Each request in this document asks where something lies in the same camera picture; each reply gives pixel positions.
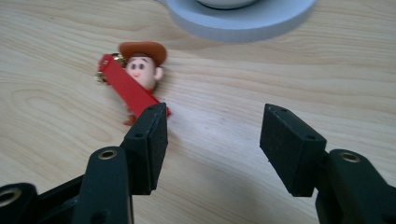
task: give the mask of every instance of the white bowl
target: white bowl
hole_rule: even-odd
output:
[[[197,0],[207,7],[232,9],[247,6],[257,0]]]

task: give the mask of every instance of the doll ear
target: doll ear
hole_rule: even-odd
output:
[[[161,78],[163,78],[163,69],[161,67],[156,67],[154,79],[158,81],[161,80]]]

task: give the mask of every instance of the wooden table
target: wooden table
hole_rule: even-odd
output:
[[[120,144],[127,112],[93,74],[102,54],[141,40],[168,49],[155,95],[173,115],[159,187],[134,197],[136,223],[318,223],[316,193],[292,198],[259,147],[267,103],[396,186],[394,0],[321,0],[297,29],[248,44],[190,35],[153,0],[1,0],[0,37],[0,186],[42,193]]]

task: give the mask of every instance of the light wood surface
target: light wood surface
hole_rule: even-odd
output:
[[[85,172],[129,127],[97,62],[123,41],[168,49],[155,95],[173,111],[159,186],[136,223],[318,223],[259,148],[264,105],[284,106],[367,157],[396,186],[396,2],[319,0],[297,29],[227,44],[178,28],[153,0],[0,1],[0,186],[42,193]]]

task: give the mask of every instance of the doll face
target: doll face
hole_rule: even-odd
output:
[[[155,83],[162,77],[159,68],[155,67],[150,57],[133,57],[125,67],[125,71],[146,90],[152,90]]]

